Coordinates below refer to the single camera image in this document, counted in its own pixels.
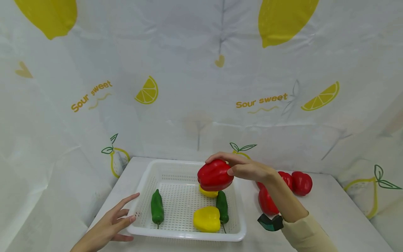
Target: red bell pepper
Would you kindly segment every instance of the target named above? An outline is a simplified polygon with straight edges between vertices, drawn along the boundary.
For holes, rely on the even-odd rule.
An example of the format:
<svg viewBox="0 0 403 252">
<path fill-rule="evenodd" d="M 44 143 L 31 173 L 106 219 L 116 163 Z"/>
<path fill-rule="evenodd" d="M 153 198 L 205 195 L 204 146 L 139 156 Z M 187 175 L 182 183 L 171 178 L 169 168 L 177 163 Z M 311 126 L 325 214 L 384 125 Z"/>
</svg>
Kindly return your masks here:
<svg viewBox="0 0 403 252">
<path fill-rule="evenodd" d="M 279 213 L 266 187 L 261 188 L 259 191 L 259 205 L 266 215 L 277 215 Z"/>
<path fill-rule="evenodd" d="M 260 183 L 260 182 L 257 182 L 257 181 L 256 181 L 256 185 L 258 186 L 259 190 L 260 190 L 262 187 L 264 187 L 264 184 L 263 184 L 263 183 Z"/>
<path fill-rule="evenodd" d="M 293 190 L 293 177 L 289 173 L 285 173 L 283 171 L 278 172 L 280 176 L 283 178 L 284 182 L 288 185 L 288 187 Z"/>
<path fill-rule="evenodd" d="M 311 191 L 311 176 L 300 171 L 294 171 L 291 176 L 293 178 L 293 188 L 296 195 L 305 196 Z"/>
<path fill-rule="evenodd" d="M 215 192 L 229 187 L 234 179 L 227 171 L 231 167 L 221 159 L 213 160 L 209 164 L 203 165 L 197 173 L 197 181 L 204 191 Z"/>
</svg>

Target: left hand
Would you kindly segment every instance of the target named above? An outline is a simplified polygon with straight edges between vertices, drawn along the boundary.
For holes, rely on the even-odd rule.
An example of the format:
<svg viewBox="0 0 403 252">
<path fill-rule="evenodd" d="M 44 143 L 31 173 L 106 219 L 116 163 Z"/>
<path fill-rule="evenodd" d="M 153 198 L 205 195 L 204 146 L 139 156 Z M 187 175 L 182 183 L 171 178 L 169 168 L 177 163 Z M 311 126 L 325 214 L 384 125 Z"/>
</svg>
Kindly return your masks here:
<svg viewBox="0 0 403 252">
<path fill-rule="evenodd" d="M 122 218 L 129 213 L 128 209 L 122 209 L 122 207 L 139 195 L 140 193 L 136 193 L 124 198 L 114 208 L 109 210 L 98 223 L 74 245 L 71 252 L 95 252 L 105 247 L 109 241 L 133 241 L 132 236 L 119 234 L 122 229 L 128 227 L 136 220 L 134 216 Z"/>
</svg>

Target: yellow bell pepper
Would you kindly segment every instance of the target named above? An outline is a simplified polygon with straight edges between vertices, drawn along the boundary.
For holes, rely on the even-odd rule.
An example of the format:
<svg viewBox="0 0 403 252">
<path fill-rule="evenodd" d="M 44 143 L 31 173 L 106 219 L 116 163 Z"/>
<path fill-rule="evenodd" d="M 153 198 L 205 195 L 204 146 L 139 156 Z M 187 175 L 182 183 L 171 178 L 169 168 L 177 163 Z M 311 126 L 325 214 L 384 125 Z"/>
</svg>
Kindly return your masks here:
<svg viewBox="0 0 403 252">
<path fill-rule="evenodd" d="M 220 211 L 215 206 L 206 206 L 193 214 L 193 225 L 206 233 L 216 233 L 221 228 Z"/>
<path fill-rule="evenodd" d="M 202 187 L 200 186 L 200 184 L 199 184 L 199 191 L 200 191 L 204 196 L 209 197 L 209 198 L 216 198 L 216 197 L 218 196 L 218 191 L 216 191 L 216 192 L 204 191 L 204 190 L 202 189 Z"/>
</svg>

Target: green chili pepper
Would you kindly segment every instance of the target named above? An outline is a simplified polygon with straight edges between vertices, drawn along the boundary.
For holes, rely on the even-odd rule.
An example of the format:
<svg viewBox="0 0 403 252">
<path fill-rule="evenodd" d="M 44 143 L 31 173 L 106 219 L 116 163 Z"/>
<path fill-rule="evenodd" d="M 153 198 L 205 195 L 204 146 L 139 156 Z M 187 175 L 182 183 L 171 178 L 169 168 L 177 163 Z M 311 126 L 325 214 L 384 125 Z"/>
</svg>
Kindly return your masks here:
<svg viewBox="0 0 403 252">
<path fill-rule="evenodd" d="M 157 229 L 159 229 L 160 224 L 164 221 L 164 207 L 162 206 L 162 197 L 158 189 L 151 198 L 151 215 L 152 222 L 157 224 Z"/>
<path fill-rule="evenodd" d="M 218 191 L 216 207 L 220 211 L 220 221 L 224 229 L 224 232 L 226 233 L 224 224 L 226 224 L 229 221 L 229 216 L 228 216 L 228 204 L 226 202 L 226 196 L 223 191 Z"/>
</svg>

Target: wrist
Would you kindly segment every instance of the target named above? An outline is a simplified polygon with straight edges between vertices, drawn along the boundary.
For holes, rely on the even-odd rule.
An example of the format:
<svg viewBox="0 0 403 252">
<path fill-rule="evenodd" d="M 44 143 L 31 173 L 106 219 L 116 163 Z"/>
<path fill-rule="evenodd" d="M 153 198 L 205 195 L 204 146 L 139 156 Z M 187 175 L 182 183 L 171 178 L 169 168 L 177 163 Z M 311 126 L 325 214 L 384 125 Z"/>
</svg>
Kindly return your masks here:
<svg viewBox="0 0 403 252">
<path fill-rule="evenodd" d="M 263 178 L 262 183 L 263 184 L 272 184 L 274 183 L 279 177 L 281 176 L 278 174 L 276 170 L 274 170 L 272 167 L 265 167 L 265 176 Z"/>
<path fill-rule="evenodd" d="M 70 252 L 95 252 L 83 241 L 78 241 Z"/>
</svg>

